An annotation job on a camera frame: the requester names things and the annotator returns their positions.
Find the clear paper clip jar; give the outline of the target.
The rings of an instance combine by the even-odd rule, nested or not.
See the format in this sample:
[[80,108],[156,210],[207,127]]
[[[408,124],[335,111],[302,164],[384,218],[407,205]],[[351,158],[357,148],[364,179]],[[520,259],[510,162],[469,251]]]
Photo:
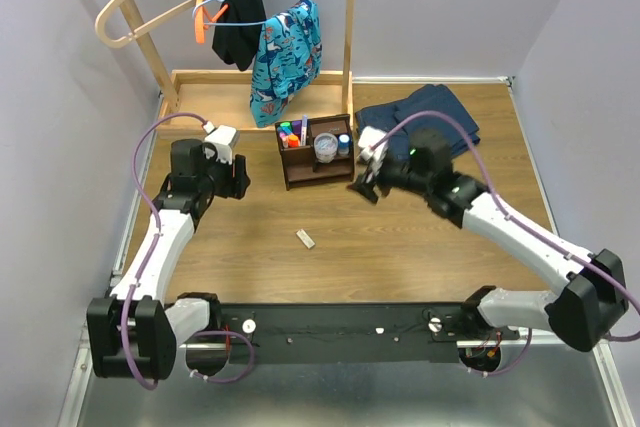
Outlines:
[[337,155],[338,146],[339,141],[334,134],[324,132],[317,135],[313,143],[316,160],[324,164],[332,162]]

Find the black highlighter orange cap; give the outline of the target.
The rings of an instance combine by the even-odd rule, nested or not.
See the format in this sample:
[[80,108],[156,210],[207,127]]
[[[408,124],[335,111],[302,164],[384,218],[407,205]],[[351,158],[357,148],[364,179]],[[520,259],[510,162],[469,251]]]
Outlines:
[[288,147],[294,148],[300,146],[300,139],[297,135],[291,134],[288,136]]

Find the grey blue glue stick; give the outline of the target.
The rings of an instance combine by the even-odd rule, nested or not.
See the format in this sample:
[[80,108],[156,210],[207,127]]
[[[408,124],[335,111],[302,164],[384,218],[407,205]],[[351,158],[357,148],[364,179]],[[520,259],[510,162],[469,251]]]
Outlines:
[[341,134],[338,137],[337,155],[346,157],[349,155],[351,149],[351,137],[348,134]]

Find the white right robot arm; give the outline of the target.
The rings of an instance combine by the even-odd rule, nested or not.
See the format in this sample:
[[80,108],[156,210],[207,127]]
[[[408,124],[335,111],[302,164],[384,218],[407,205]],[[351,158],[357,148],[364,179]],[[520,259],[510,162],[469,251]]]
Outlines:
[[479,180],[456,171],[446,139],[415,132],[405,161],[388,151],[384,131],[359,136],[366,169],[350,190],[377,203],[393,189],[421,197],[438,217],[485,237],[538,275],[545,291],[483,287],[462,306],[460,326],[480,339],[494,328],[523,327],[554,333],[569,347],[590,351],[627,312],[621,259],[608,249],[592,253],[565,241],[509,206]]

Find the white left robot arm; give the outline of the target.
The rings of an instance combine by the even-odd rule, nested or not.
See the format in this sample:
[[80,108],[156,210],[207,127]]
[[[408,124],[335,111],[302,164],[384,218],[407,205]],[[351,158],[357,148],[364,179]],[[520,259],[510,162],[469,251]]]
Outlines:
[[171,374],[178,347],[222,331],[214,294],[165,295],[178,260],[215,198],[240,200],[250,185],[237,133],[223,127],[204,139],[172,143],[170,171],[151,201],[149,226],[125,275],[86,312],[93,370],[100,378],[133,378],[153,389]]

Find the white marker lavender cap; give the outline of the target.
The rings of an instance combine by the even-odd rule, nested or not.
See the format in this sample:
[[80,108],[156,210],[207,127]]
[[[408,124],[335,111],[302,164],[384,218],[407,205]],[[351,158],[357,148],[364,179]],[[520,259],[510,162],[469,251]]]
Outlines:
[[301,136],[300,136],[300,140],[301,140],[301,145],[302,146],[306,146],[307,145],[307,140],[308,140],[308,116],[307,115],[303,115],[303,117],[301,119]]

